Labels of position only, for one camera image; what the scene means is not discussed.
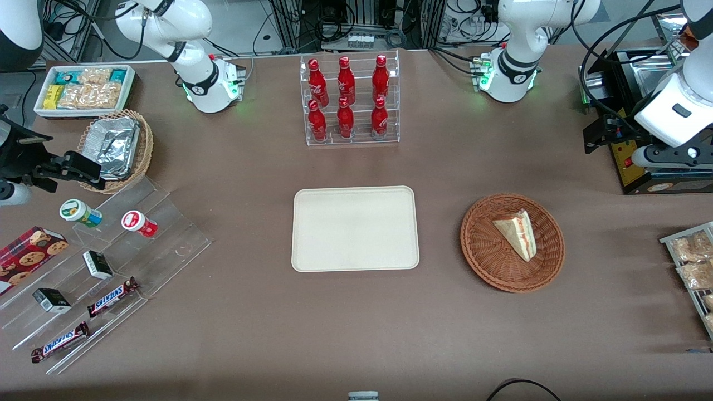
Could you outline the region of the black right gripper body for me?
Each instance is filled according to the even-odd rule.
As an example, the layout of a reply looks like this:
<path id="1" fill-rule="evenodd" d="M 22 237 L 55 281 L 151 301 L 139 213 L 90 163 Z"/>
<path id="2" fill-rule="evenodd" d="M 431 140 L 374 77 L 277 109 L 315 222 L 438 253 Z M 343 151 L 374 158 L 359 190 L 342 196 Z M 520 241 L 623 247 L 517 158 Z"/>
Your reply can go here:
<path id="1" fill-rule="evenodd" d="M 52 155 L 47 152 L 45 142 L 53 140 L 50 135 L 39 134 L 23 125 L 18 125 L 5 116 L 7 106 L 1 107 L 2 146 L 1 177 L 14 183 L 50 162 Z"/>

